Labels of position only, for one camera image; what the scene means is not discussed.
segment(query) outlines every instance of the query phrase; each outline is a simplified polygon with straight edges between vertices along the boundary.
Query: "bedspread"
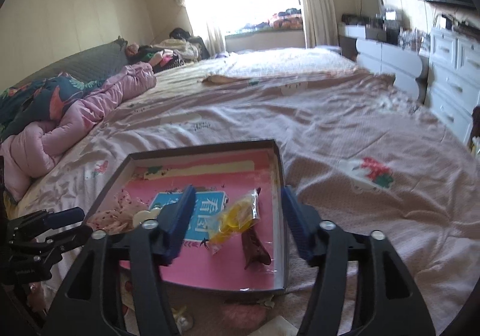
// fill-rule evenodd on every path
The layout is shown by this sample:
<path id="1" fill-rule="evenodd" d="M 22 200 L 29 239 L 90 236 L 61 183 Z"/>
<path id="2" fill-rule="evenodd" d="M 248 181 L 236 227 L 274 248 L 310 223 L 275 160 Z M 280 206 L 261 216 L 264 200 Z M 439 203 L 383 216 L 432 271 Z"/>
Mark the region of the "bedspread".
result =
<path id="1" fill-rule="evenodd" d="M 393 77 L 361 69 L 236 81 L 175 98 L 147 93 L 121 105 L 67 155 L 22 209 L 90 205 L 131 152 L 253 138 L 274 138 L 286 183 L 303 203 L 344 230 L 382 230 L 406 263 L 440 333 L 480 274 L 480 164 L 429 110 L 392 86 Z M 287 294 L 269 318 L 299 326 L 315 269 L 289 254 Z M 45 284 L 54 293 L 75 252 Z M 342 332 L 355 297 L 349 269 Z M 172 306 L 187 305 L 195 335 L 245 335 L 218 321 L 222 297 L 168 287 Z"/>
<path id="2" fill-rule="evenodd" d="M 319 71 L 347 71 L 356 69 L 354 62 L 325 49 L 287 48 L 234 55 L 229 58 L 200 61 L 195 64 L 166 70 L 158 73 L 157 85 L 141 94 L 133 103 L 164 101 L 166 99 L 189 96 L 209 89 L 202 81 L 211 75 L 235 78 L 274 78 L 276 76 L 310 74 Z M 75 147 L 66 152 L 63 158 L 76 159 L 83 148 L 92 141 L 93 135 L 87 135 Z M 26 208 L 39 196 L 47 182 L 47 177 L 35 181 L 22 198 L 18 207 L 7 206 L 9 218 L 24 215 Z"/>
<path id="3" fill-rule="evenodd" d="M 59 107 L 58 121 L 34 121 L 8 137 L 0 148 L 5 159 L 5 187 L 19 201 L 28 190 L 31 178 L 49 173 L 70 149 L 121 102 L 140 95 L 156 84 L 152 67 L 146 63 L 125 66 L 120 73 L 102 83 L 84 99 L 76 99 L 61 115 L 65 102 L 53 93 L 52 106 Z"/>

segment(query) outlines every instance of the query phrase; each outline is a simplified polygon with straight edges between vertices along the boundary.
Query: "bed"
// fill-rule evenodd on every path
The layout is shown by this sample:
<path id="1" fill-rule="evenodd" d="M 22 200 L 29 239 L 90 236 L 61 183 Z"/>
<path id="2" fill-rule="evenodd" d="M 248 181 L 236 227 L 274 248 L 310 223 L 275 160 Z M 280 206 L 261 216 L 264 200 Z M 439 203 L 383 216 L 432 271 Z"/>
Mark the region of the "bed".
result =
<path id="1" fill-rule="evenodd" d="M 275 138 L 288 184 L 344 230 L 385 232 L 414 276 L 440 334 L 480 276 L 480 166 L 426 108 L 322 49 L 234 55 L 171 69 L 123 103 L 37 181 L 9 217 L 39 209 L 90 209 L 131 152 Z M 76 252 L 44 283 L 51 301 Z M 290 250 L 287 294 L 269 318 L 299 326 L 315 269 Z M 340 333 L 355 296 L 349 269 Z M 169 286 L 172 306 L 194 315 L 191 335 L 246 335 L 217 321 L 222 297 Z"/>

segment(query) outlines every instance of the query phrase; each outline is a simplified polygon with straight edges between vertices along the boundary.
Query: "yellow snack bag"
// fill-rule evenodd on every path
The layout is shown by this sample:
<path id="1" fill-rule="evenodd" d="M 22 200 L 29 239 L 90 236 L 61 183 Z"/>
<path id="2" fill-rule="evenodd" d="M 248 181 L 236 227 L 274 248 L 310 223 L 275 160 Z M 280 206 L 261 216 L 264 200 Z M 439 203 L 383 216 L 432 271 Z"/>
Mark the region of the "yellow snack bag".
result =
<path id="1" fill-rule="evenodd" d="M 243 233 L 260 221 L 260 215 L 258 214 L 259 193 L 260 188 L 254 188 L 231 206 L 207 220 L 210 244 L 222 244 L 232 235 Z"/>

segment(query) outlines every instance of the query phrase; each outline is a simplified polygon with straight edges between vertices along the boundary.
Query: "floral blanket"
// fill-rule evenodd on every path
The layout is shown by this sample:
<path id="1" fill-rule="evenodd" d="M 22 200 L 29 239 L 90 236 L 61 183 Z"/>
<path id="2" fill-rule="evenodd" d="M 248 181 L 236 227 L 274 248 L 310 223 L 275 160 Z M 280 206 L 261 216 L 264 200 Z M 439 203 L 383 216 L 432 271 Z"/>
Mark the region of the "floral blanket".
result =
<path id="1" fill-rule="evenodd" d="M 53 85 L 50 81 L 33 92 L 29 98 L 32 102 L 6 129 L 13 126 L 19 133 L 9 135 L 0 145 L 0 155 L 5 159 L 5 189 L 15 201 L 25 195 L 31 179 L 49 173 L 68 149 L 118 105 L 157 83 L 150 64 L 142 62 L 123 67 L 90 93 L 95 88 L 93 83 L 86 88 L 70 76 L 56 78 Z"/>
<path id="2" fill-rule="evenodd" d="M 105 80 L 83 83 L 62 72 L 51 79 L 6 89 L 0 96 L 0 142 L 32 122 L 59 122 L 75 101 L 101 87 Z"/>

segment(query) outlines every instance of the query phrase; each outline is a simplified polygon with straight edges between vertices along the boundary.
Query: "white dresser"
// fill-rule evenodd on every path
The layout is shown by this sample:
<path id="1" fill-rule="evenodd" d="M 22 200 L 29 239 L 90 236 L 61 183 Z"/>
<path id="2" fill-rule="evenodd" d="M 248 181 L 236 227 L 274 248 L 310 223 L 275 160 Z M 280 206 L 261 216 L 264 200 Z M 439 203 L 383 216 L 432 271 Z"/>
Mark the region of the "white dresser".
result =
<path id="1" fill-rule="evenodd" d="M 427 91 L 427 57 L 376 40 L 357 39 L 357 64 L 374 73 L 393 73 L 399 90 L 422 102 Z"/>
<path id="2" fill-rule="evenodd" d="M 453 31 L 431 31 L 425 105 L 467 144 L 480 105 L 480 43 Z"/>

